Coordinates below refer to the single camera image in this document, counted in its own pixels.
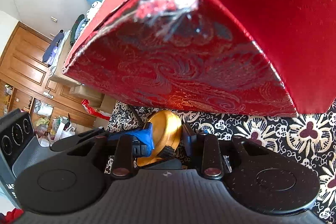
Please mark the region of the floral patterned tablecloth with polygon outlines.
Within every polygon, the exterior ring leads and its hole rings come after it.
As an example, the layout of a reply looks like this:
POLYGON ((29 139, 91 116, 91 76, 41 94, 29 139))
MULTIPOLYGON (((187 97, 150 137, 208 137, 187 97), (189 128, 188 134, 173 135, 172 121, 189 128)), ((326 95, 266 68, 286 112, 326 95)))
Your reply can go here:
POLYGON ((322 114, 296 118, 176 111, 196 131, 220 140, 240 136, 299 162, 319 177, 320 191, 313 213, 335 223, 335 104, 322 114))

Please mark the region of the red fabric storage box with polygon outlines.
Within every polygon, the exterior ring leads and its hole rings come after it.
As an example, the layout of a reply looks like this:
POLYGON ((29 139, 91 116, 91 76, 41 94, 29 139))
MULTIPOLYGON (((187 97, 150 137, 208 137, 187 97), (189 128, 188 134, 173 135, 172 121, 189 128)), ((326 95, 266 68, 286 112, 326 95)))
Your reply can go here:
POLYGON ((335 100, 335 0, 105 0, 63 72, 134 106, 323 113, 335 100))

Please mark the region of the wooden door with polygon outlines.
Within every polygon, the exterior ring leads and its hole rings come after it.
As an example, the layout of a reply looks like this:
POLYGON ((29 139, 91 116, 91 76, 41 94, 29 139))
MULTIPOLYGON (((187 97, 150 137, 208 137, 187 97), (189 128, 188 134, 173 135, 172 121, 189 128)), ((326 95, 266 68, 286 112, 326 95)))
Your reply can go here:
POLYGON ((70 116, 71 121, 92 127, 96 117, 81 105, 81 98, 70 88, 49 79, 50 70, 42 56, 50 40, 19 22, 1 56, 1 79, 19 91, 54 107, 56 116, 70 116))

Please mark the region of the striped plush doll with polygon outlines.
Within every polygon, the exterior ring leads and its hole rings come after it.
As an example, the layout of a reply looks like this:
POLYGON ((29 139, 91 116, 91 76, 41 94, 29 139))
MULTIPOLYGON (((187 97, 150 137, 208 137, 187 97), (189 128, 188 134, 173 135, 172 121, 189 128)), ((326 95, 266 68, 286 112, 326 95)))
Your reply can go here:
POLYGON ((70 46, 74 45, 77 29, 81 27, 81 25, 85 22, 85 20, 86 20, 86 17, 84 16, 84 14, 80 14, 75 20, 75 23, 73 24, 72 29, 71 29, 70 46))

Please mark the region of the cardboard box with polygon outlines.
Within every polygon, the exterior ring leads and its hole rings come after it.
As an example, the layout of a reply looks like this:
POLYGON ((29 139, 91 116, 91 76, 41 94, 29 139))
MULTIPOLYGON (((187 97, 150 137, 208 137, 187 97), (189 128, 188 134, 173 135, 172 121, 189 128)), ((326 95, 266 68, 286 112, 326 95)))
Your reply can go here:
POLYGON ((80 85, 80 83, 63 74, 63 66, 71 49, 70 38, 71 34, 68 32, 67 38, 63 39, 63 47, 59 53, 57 63, 53 63, 50 66, 49 80, 71 88, 80 85))

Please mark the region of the yellow round tin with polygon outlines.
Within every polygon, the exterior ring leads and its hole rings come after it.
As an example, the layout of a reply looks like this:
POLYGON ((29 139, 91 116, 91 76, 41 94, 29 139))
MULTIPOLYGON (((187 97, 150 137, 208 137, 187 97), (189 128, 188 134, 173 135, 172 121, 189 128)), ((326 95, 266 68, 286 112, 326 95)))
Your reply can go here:
POLYGON ((182 136, 182 121, 170 110, 161 110, 153 114, 147 122, 153 126, 154 149, 149 157, 137 159, 138 166, 174 157, 182 136))

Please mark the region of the green frog plush toy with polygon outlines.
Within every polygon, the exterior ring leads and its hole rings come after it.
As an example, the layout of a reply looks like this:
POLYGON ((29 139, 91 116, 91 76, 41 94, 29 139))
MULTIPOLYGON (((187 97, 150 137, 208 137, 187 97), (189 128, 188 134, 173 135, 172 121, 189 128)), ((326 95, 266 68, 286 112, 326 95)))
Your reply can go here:
POLYGON ((95 15, 99 11, 101 5, 102 5, 102 3, 100 1, 95 1, 95 2, 92 3, 91 8, 86 13, 86 17, 87 17, 88 21, 92 20, 95 17, 95 15))

